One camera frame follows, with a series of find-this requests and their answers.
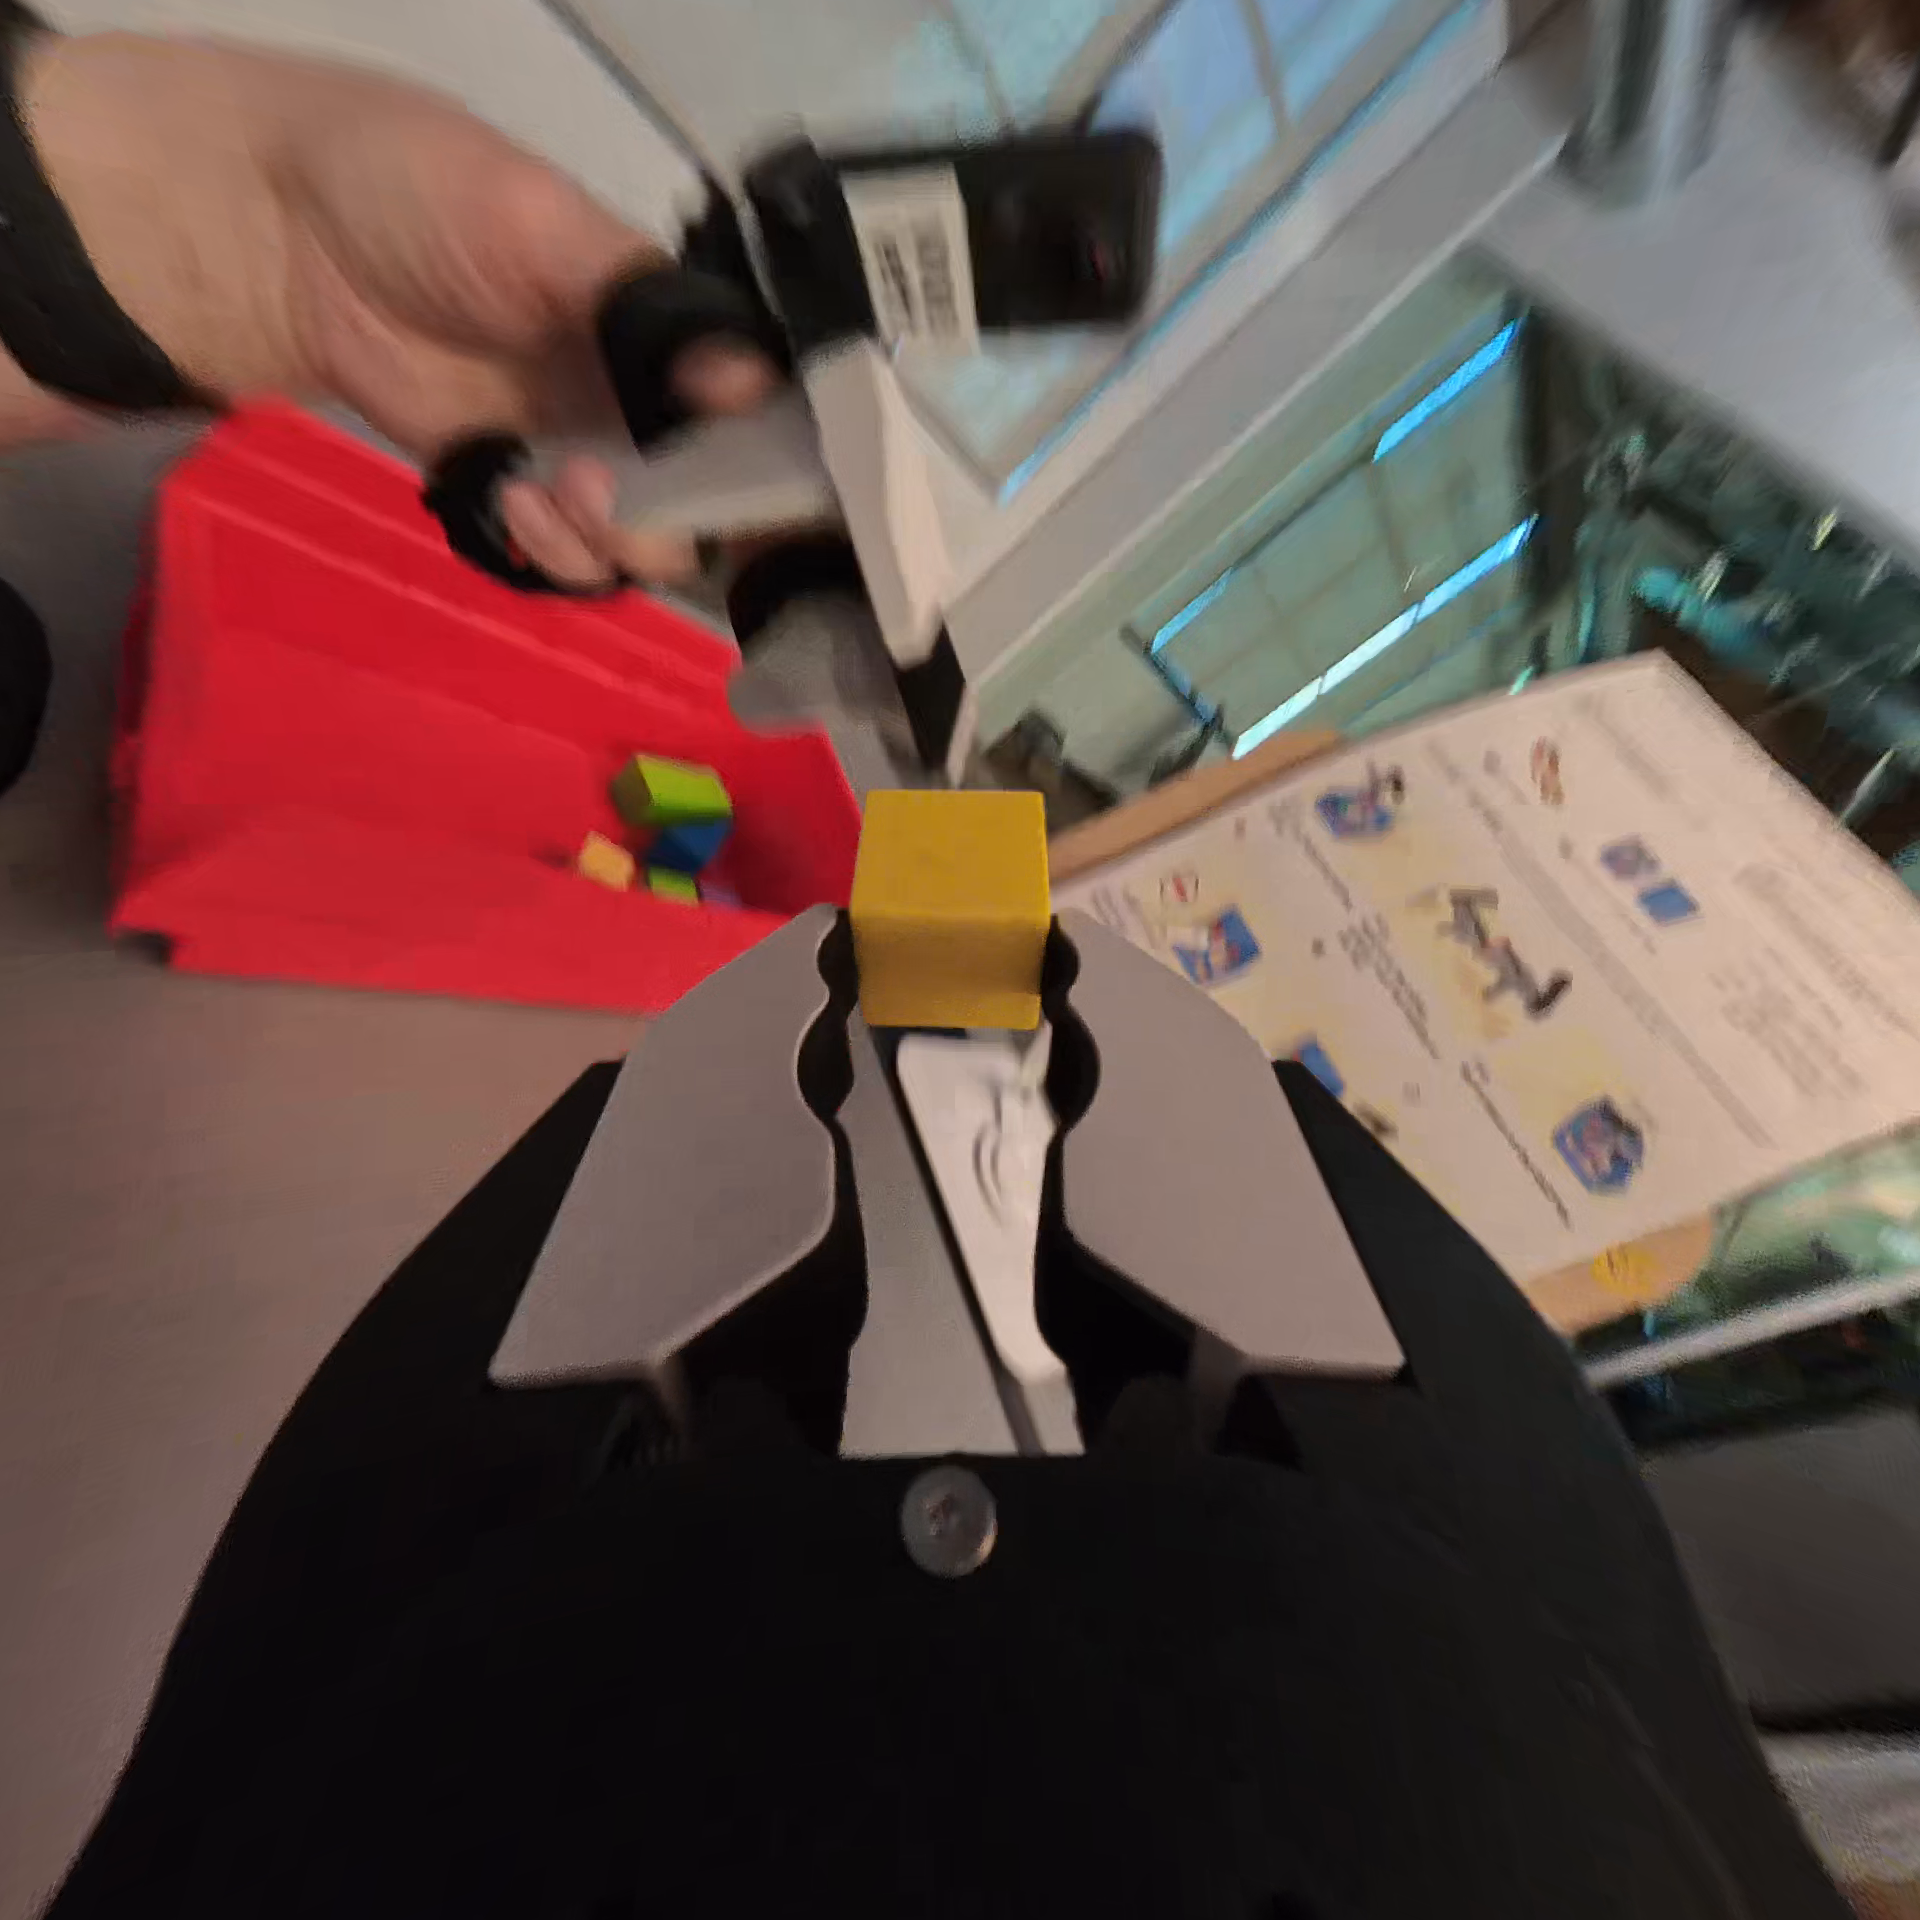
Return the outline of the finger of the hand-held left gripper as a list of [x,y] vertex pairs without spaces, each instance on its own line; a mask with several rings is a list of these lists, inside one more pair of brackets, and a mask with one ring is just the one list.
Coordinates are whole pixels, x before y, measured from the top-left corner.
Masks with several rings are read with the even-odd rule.
[[960,784],[973,695],[945,626],[953,564],[918,424],[877,343],[818,351],[818,442],[918,762]]

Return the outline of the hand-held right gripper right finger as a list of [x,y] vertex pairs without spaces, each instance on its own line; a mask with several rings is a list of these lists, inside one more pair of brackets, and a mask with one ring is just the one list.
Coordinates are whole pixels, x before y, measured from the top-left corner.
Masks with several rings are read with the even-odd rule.
[[1137,1377],[1220,1424],[1242,1377],[1392,1380],[1406,1354],[1261,1045],[1088,911],[1046,937],[1034,1306],[1078,1425]]

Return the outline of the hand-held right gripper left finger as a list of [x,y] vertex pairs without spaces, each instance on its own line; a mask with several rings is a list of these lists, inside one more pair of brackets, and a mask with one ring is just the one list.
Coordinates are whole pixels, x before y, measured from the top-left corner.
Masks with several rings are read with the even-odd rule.
[[685,1420],[754,1383],[847,1416],[868,1249],[847,917],[813,905],[645,1025],[489,1361],[492,1385],[645,1383]]

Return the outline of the long green wooden block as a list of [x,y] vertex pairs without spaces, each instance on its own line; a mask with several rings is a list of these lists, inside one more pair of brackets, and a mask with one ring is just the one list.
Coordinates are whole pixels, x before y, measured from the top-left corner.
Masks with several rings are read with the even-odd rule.
[[607,781],[614,816],[633,831],[666,831],[692,824],[729,824],[734,799],[724,778],[706,762],[633,754]]

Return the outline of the yellow wooden cube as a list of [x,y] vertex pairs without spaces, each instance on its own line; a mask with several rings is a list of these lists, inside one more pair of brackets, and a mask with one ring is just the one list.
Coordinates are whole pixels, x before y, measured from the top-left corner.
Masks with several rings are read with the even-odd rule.
[[1032,1033],[1052,929],[1041,793],[872,789],[847,919],[868,1029]]

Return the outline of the red plastic bin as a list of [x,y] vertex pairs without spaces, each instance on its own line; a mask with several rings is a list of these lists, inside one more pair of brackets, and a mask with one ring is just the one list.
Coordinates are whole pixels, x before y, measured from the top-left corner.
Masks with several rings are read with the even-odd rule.
[[[816,727],[729,706],[732,639],[655,599],[519,593],[416,471],[287,402],[160,482],[112,719],[104,922],[181,974],[653,1015],[847,900],[860,807]],[[717,900],[576,871],[636,754],[714,769]]]

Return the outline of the person's left hand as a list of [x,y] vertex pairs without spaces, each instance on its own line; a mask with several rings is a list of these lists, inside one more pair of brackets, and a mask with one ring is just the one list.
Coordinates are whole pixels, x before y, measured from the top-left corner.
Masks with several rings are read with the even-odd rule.
[[616,423],[600,295],[670,253],[433,90],[5,5],[5,442],[335,404],[432,463]]

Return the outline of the printed instruction sheet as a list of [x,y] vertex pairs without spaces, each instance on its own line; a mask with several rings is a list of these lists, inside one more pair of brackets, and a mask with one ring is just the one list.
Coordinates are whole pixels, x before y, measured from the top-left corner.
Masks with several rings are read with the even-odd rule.
[[1916,900],[1662,654],[1319,751],[1054,900],[1516,1280],[1916,1124]]

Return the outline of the black mesh pad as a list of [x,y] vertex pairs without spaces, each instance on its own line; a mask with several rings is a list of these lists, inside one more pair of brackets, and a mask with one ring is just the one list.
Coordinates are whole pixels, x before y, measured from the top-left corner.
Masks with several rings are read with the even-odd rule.
[[28,775],[37,754],[52,695],[52,649],[48,630],[32,602],[2,583],[2,762],[0,786],[6,796]]

